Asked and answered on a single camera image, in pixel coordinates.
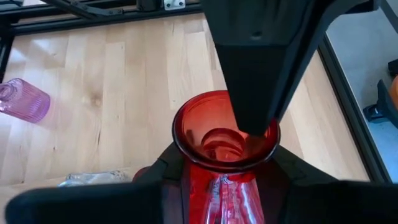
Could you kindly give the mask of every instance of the black metal frame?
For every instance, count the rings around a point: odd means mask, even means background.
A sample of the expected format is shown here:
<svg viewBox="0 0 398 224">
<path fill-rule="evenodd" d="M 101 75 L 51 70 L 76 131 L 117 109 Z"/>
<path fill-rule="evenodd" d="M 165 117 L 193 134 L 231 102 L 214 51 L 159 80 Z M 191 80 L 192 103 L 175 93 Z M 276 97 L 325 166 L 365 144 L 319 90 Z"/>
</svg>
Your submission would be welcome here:
<svg viewBox="0 0 398 224">
<path fill-rule="evenodd" d="M 392 183 L 327 35 L 318 51 L 370 180 Z"/>
<path fill-rule="evenodd" d="M 86 0 L 80 1 L 88 7 L 97 7 L 100 9 L 120 8 L 128 5 L 136 5 L 136 0 Z M 185 14 L 194 14 L 202 12 L 200 3 L 187 3 L 184 9 L 174 11 L 165 11 L 159 9 L 156 11 L 140 11 L 138 9 L 126 10 L 122 14 L 112 16 L 85 16 L 88 19 L 80 17 L 70 17 L 64 19 L 49 19 L 35 22 L 19 22 L 20 19 L 33 17 L 56 16 L 72 12 L 76 14 L 75 9 L 63 5 L 63 10 L 51 5 L 24 6 L 14 9 L 0 11 L 0 81 L 2 81 L 6 70 L 12 41 L 17 35 L 35 34 L 40 32 L 52 32 L 58 30 L 77 29 L 91 26 L 101 26 L 115 24 L 120 22 L 139 21 L 145 19 L 154 19 L 167 16 L 179 16 Z M 338 98 L 341 109 L 344 112 L 346 122 L 349 125 L 358 150 L 361 154 L 366 170 L 371 180 L 376 182 L 391 182 L 386 168 L 381 161 L 376 146 L 366 128 L 366 123 L 361 116 L 361 110 L 356 106 L 354 96 L 349 88 L 346 77 L 341 70 L 336 55 L 329 43 L 327 37 L 319 46 L 319 52 L 322 56 L 323 64 L 330 78 L 333 89 Z"/>
</svg>

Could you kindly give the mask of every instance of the red glass vase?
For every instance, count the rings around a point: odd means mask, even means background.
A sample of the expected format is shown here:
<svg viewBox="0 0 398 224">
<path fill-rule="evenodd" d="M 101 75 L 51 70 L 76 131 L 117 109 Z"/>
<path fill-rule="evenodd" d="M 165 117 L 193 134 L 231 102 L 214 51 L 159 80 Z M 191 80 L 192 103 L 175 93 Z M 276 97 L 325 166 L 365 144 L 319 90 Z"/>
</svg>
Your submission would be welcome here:
<svg viewBox="0 0 398 224">
<path fill-rule="evenodd" d="M 275 120 L 263 136 L 241 132 L 228 92 L 212 91 L 180 108 L 173 138 L 188 161 L 189 223 L 264 223 L 252 171 L 279 143 Z"/>
</svg>

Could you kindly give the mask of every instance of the metal bracket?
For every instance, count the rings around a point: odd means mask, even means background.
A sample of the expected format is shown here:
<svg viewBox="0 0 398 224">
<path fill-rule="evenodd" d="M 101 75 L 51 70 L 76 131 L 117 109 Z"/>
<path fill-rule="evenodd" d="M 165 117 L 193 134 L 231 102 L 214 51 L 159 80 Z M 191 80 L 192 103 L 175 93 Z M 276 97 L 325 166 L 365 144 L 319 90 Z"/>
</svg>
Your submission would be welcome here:
<svg viewBox="0 0 398 224">
<path fill-rule="evenodd" d="M 80 3 L 78 1 L 70 1 L 70 4 L 72 7 L 77 7 L 96 16 L 114 16 L 123 14 L 123 9 L 100 9 L 97 7 L 87 6 L 86 4 Z"/>
<path fill-rule="evenodd" d="M 185 8 L 185 0 L 163 0 L 165 10 Z"/>
</svg>

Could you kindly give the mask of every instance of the pink glass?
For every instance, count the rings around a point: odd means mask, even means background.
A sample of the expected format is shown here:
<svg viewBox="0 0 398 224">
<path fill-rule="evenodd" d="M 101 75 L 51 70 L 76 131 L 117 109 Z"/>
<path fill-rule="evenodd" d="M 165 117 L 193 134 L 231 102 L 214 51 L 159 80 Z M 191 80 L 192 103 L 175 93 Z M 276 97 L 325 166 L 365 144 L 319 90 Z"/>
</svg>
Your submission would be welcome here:
<svg viewBox="0 0 398 224">
<path fill-rule="evenodd" d="M 228 92 L 212 91 L 180 108 L 173 137 L 189 161 L 189 223 L 264 223 L 253 170 L 279 143 L 275 120 L 263 136 L 241 132 Z"/>
<path fill-rule="evenodd" d="M 31 123 L 39 122 L 50 108 L 50 96 L 20 78 L 0 84 L 0 111 Z"/>
</svg>

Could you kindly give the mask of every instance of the wooden floor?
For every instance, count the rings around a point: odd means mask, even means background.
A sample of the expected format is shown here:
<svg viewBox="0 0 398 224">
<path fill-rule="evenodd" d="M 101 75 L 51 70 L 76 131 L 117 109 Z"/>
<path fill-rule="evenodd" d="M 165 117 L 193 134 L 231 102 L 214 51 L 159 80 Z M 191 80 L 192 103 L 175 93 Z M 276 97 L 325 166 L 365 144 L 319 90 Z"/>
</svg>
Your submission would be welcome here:
<svg viewBox="0 0 398 224">
<path fill-rule="evenodd" d="M 153 163 L 178 108 L 224 89 L 201 14 L 16 37 L 4 81 L 52 97 L 39 124 L 0 114 L 0 185 Z M 367 175 L 315 54 L 282 122 L 281 145 L 340 179 Z"/>
</svg>

